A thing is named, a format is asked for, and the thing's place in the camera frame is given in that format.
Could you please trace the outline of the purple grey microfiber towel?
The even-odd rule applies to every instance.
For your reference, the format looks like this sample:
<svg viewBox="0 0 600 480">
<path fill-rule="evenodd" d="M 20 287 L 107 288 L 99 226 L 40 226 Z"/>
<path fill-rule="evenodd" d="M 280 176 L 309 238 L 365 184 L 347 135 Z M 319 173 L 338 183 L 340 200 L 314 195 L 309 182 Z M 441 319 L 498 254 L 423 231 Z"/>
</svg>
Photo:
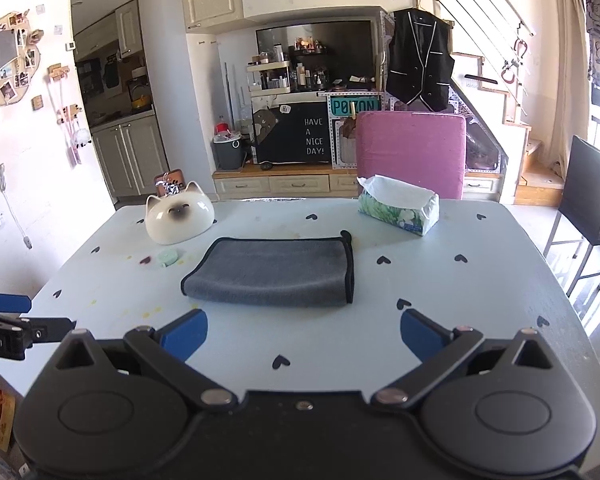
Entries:
<svg viewBox="0 0 600 480">
<path fill-rule="evenodd" d="M 221 237 L 181 280 L 183 295 L 219 304 L 330 308 L 352 304 L 352 236 Z"/>
</svg>

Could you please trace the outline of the mint green small coaster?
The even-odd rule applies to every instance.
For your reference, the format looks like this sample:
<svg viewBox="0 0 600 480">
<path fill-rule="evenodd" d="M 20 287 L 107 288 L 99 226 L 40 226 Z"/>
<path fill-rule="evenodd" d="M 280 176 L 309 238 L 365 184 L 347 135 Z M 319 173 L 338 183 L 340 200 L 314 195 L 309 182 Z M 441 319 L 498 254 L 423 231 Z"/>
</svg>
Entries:
<svg viewBox="0 0 600 480">
<path fill-rule="evenodd" d="M 178 254 L 178 251 L 173 248 L 165 249 L 162 252 L 159 252 L 157 255 L 158 263 L 160 263 L 160 266 L 163 266 L 164 268 L 173 266 L 178 262 L 179 258 L 180 255 Z"/>
</svg>

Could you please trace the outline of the white ceramic cat bowl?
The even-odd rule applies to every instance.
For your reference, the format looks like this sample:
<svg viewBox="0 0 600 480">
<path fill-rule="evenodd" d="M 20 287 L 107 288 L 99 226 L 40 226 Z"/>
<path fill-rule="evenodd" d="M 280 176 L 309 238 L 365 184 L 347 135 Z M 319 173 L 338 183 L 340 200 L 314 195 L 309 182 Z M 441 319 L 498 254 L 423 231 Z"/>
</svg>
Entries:
<svg viewBox="0 0 600 480">
<path fill-rule="evenodd" d="M 144 225 L 148 236 L 166 246 L 190 240 L 211 228 L 215 211 L 210 198 L 195 181 L 183 191 L 151 195 L 146 200 Z"/>
</svg>

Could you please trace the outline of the green floral tissue box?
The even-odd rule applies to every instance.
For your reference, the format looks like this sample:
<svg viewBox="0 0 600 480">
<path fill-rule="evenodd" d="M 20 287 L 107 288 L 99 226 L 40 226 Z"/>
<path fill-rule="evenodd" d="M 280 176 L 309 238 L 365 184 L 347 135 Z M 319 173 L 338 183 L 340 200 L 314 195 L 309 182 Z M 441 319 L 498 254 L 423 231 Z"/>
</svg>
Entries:
<svg viewBox="0 0 600 480">
<path fill-rule="evenodd" d="M 370 218 L 420 237 L 440 218 L 440 198 L 428 188 L 375 174 L 358 177 L 358 210 Z"/>
</svg>

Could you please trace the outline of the cream drawer sideboard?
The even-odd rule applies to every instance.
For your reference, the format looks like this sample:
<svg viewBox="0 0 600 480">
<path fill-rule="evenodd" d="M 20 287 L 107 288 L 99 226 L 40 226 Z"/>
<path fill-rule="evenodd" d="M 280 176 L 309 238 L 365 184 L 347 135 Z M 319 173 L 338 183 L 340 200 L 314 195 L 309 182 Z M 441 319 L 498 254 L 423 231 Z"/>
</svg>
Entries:
<svg viewBox="0 0 600 480">
<path fill-rule="evenodd" d="M 220 200 L 358 196 L 356 169 L 334 169 L 327 164 L 280 165 L 271 169 L 245 164 L 238 170 L 216 170 L 212 179 Z"/>
</svg>

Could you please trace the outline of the wooden staircase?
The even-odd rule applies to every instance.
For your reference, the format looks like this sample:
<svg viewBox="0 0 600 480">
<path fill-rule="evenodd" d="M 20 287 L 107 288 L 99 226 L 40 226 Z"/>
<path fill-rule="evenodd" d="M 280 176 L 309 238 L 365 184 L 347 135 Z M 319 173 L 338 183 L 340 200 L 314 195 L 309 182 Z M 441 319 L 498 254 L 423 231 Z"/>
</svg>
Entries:
<svg viewBox="0 0 600 480">
<path fill-rule="evenodd" d="M 504 205 L 555 207 L 562 178 L 542 162 L 519 81 L 508 84 L 482 55 L 455 52 L 450 103 L 468 119 L 464 196 Z"/>
</svg>

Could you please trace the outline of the cream kitchen cabinets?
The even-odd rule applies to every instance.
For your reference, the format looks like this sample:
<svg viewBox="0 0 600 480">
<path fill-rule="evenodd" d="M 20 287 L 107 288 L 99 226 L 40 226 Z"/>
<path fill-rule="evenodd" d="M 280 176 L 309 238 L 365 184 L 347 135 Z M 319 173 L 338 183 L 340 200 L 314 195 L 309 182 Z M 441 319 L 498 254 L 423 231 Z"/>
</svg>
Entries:
<svg viewBox="0 0 600 480">
<path fill-rule="evenodd" d="M 157 117 L 146 112 L 91 130 L 100 169 L 111 196 L 155 194 L 155 177 L 169 170 Z"/>
</svg>

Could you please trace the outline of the pink upholstered chair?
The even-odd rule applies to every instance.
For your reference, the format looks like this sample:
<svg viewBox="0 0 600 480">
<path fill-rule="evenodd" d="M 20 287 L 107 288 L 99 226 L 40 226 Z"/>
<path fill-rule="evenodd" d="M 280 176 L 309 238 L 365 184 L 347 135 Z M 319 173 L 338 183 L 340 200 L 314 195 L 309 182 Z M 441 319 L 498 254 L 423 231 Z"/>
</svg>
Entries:
<svg viewBox="0 0 600 480">
<path fill-rule="evenodd" d="M 358 115 L 356 172 L 428 188 L 445 200 L 463 196 L 466 120 L 455 114 L 378 110 Z"/>
</svg>

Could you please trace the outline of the black metal chair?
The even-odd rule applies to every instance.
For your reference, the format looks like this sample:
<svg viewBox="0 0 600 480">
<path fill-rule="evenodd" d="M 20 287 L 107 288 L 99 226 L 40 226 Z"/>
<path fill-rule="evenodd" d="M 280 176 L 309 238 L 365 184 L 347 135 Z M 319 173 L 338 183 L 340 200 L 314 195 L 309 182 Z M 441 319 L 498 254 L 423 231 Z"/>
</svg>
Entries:
<svg viewBox="0 0 600 480">
<path fill-rule="evenodd" d="M 588 244 L 577 273 L 566 291 L 570 297 L 581 280 L 600 277 L 600 272 L 584 274 L 588 259 L 595 247 L 600 247 L 600 150 L 574 136 L 571 140 L 569 165 L 560 202 L 550 236 L 543 250 L 546 258 L 550 248 L 569 244 L 569 240 L 555 240 L 562 218 L 567 219 Z"/>
</svg>

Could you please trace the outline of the grey trash bin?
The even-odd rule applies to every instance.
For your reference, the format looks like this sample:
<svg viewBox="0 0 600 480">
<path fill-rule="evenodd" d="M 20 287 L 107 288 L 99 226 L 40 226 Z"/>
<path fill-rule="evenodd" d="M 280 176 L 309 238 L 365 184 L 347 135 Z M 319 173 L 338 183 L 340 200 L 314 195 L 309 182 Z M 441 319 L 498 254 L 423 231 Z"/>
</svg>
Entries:
<svg viewBox="0 0 600 480">
<path fill-rule="evenodd" d="M 242 134 L 234 131 L 226 122 L 218 122 L 212 139 L 216 168 L 222 171 L 238 170 L 244 166 L 247 155 Z"/>
</svg>

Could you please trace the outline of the teal potion sign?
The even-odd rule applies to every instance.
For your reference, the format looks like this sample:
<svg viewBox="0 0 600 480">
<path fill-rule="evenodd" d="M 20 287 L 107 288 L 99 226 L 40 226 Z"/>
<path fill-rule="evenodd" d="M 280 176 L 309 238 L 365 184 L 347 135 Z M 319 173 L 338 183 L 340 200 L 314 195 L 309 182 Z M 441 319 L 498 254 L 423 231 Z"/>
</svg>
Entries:
<svg viewBox="0 0 600 480">
<path fill-rule="evenodd" d="M 381 97 L 378 94 L 332 94 L 328 97 L 329 114 L 333 118 L 353 118 L 362 112 L 381 110 Z"/>
</svg>

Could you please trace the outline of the black vest white trim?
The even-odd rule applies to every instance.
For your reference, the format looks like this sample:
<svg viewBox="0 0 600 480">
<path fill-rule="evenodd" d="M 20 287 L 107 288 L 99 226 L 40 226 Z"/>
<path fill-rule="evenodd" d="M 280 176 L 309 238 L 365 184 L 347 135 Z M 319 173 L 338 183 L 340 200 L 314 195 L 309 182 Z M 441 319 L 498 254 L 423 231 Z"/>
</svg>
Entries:
<svg viewBox="0 0 600 480">
<path fill-rule="evenodd" d="M 389 44 L 390 96 L 406 105 L 420 101 L 432 112 L 449 104 L 454 70 L 450 40 L 452 26 L 424 10 L 394 12 L 394 31 Z"/>
</svg>

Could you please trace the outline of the cream tiered bottle shelf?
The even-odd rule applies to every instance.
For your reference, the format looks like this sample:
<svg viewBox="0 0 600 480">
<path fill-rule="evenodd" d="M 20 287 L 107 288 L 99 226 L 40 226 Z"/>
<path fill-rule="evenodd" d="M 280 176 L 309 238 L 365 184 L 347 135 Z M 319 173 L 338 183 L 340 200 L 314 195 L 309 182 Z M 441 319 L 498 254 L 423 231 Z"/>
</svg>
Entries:
<svg viewBox="0 0 600 480">
<path fill-rule="evenodd" d="M 261 52 L 247 66 L 250 94 L 272 96 L 290 93 L 290 66 L 281 44 L 274 44 L 271 52 Z"/>
</svg>

